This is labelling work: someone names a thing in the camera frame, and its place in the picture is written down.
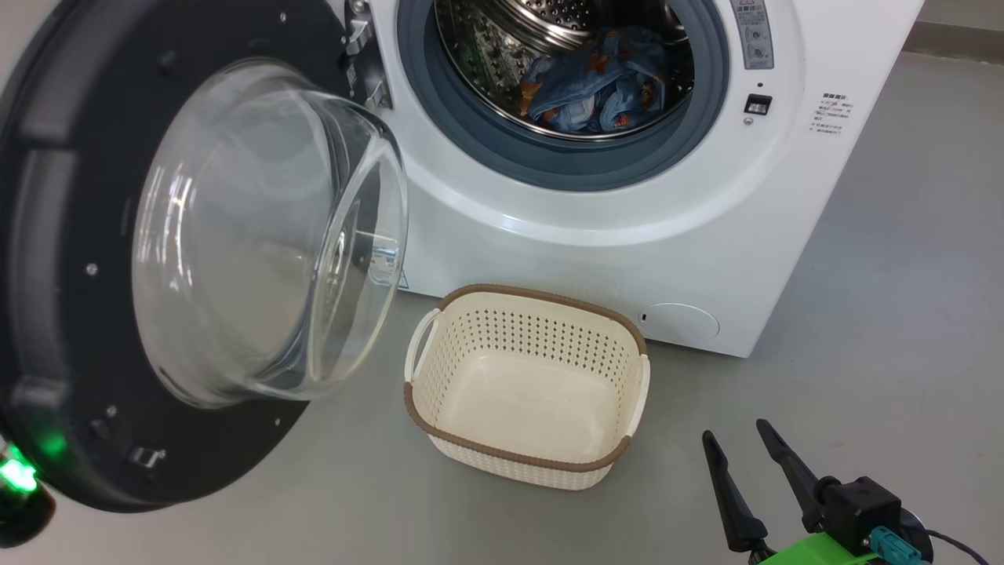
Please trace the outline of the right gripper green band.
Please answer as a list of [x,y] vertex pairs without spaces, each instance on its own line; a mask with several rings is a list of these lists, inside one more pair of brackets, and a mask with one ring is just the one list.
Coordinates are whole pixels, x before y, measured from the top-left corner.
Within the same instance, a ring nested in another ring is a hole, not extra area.
[[[878,555],[865,552],[857,556],[821,532],[829,532],[828,491],[835,489],[839,480],[833,476],[817,478],[807,464],[785,443],[775,427],[766,419],[757,419],[757,432],[769,457],[780,465],[788,485],[801,510],[801,523],[810,535],[785,550],[771,556],[750,556],[750,564],[882,564]],[[746,501],[729,472],[729,461],[710,430],[700,437],[705,450],[715,500],[720,515],[726,544],[734,553],[769,554],[765,538],[768,535],[763,522],[750,511]]]

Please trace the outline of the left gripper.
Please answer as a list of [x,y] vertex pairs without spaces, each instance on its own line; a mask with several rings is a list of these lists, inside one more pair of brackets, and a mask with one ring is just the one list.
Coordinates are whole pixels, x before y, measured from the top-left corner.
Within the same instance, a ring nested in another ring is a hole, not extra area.
[[1,446],[1,548],[12,549],[35,539],[55,514],[51,493],[37,469],[7,440]]

